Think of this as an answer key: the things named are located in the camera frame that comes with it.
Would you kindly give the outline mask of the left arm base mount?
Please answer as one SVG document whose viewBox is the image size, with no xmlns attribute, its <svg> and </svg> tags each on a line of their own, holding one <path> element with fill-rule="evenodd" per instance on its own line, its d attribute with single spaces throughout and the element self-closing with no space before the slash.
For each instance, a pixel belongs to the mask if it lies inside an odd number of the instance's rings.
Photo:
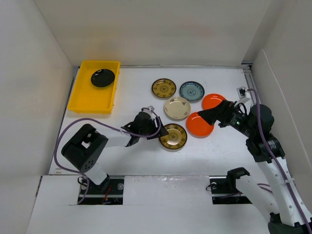
<svg viewBox="0 0 312 234">
<path fill-rule="evenodd" d="M 78 179 L 80 185 L 78 194 L 79 205 L 122 205 L 124 192 L 124 177 L 112 177 L 105 185 L 105 190 L 90 182 L 86 190 L 86 179 Z"/>
</svg>

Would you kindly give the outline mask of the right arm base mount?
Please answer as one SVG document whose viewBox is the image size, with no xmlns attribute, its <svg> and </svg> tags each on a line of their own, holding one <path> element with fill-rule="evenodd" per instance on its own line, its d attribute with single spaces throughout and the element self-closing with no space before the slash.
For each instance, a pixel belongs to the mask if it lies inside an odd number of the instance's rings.
<svg viewBox="0 0 312 234">
<path fill-rule="evenodd" d="M 210 176 L 209 181 L 206 191 L 211 193 L 214 205 L 251 204 L 244 194 L 230 187 L 226 176 Z"/>
</svg>

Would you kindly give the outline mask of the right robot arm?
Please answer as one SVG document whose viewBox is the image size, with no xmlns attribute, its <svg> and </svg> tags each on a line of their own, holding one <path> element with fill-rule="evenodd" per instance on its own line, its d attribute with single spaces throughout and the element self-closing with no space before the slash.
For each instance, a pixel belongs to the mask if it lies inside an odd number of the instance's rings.
<svg viewBox="0 0 312 234">
<path fill-rule="evenodd" d="M 258 103 L 246 114 L 238 104 L 223 100 L 198 114 L 210 125 L 218 121 L 220 127 L 231 126 L 245 135 L 247 149 L 268 182 L 262 188 L 245 168 L 229 170 L 225 176 L 210 179 L 217 200 L 233 202 L 243 194 L 262 214 L 271 234 L 310 234 L 312 214 L 296 189 L 280 142 L 271 133 L 274 117 L 270 108 Z"/>
</svg>

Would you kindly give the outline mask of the black plate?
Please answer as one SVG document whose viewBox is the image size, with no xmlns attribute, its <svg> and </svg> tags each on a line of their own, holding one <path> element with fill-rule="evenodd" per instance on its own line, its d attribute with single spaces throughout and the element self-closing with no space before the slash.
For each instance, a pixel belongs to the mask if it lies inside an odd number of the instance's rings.
<svg viewBox="0 0 312 234">
<path fill-rule="evenodd" d="M 98 88 L 108 87 L 115 81 L 115 74 L 109 69 L 100 69 L 91 76 L 91 83 Z"/>
</svg>

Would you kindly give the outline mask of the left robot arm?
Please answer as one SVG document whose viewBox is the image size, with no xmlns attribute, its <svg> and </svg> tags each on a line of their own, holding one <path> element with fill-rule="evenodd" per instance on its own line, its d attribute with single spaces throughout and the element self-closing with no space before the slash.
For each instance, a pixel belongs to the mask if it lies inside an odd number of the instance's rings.
<svg viewBox="0 0 312 234">
<path fill-rule="evenodd" d="M 133 121 L 119 129 L 98 121 L 95 123 L 108 128 L 109 132 L 103 135 L 86 123 L 63 146 L 61 154 L 100 194 L 107 191 L 110 183 L 110 176 L 98 164 L 104 148 L 131 147 L 141 138 L 151 140 L 169 135 L 152 107 L 142 108 Z"/>
</svg>

